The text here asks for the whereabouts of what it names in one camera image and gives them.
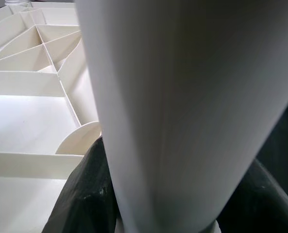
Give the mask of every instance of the white tube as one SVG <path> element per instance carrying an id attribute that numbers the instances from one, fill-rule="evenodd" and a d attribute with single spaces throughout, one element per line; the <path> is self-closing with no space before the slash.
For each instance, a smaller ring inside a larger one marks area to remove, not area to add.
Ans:
<path id="1" fill-rule="evenodd" d="M 77 10 L 126 232 L 201 231 L 288 104 L 288 1 Z"/>

